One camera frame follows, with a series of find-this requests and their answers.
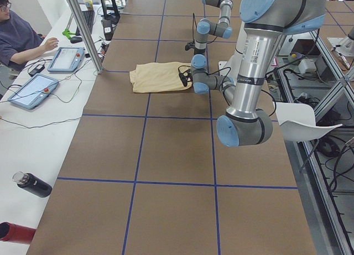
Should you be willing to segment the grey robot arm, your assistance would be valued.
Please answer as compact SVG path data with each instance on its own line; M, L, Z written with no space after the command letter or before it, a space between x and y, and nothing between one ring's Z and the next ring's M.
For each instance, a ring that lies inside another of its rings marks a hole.
M220 91L228 103L217 119L217 135L227 147L266 142L273 131L270 116L257 107L266 72L281 36L319 29L325 20L326 0L242 0L240 17L246 39L241 58L230 58L225 76L209 74L205 51L208 37L228 39L232 34L232 0L202 0L220 9L217 23L202 19L196 26L189 70L179 73L183 85L192 83L195 93Z
M217 22L210 21L208 18L202 18L198 23L193 17L192 38L193 41L185 45L185 51L192 49L194 55L205 54L207 45L212 43L209 36L216 38L229 39L233 29L230 26L231 12L233 9L233 0L202 0L206 6L212 6L220 10Z

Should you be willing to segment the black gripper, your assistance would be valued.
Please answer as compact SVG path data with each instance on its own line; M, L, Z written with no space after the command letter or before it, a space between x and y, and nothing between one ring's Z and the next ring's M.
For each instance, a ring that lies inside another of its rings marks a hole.
M194 41L190 41L190 42L186 43L185 51L188 51L190 49L195 50L195 42Z
M179 78L180 78L183 86L187 86L189 82L190 83L193 82L190 69L188 69L184 72L179 71Z

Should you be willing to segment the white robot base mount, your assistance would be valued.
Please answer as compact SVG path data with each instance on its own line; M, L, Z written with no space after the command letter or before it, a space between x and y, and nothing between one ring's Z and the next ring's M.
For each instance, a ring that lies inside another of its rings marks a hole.
M240 70L246 37L247 34L244 31L244 22L241 21L240 31L238 34L238 39L235 46L234 54L230 57L228 61L218 62L220 75L223 76L227 75L228 77L231 77L234 83L236 83L237 81L238 72Z

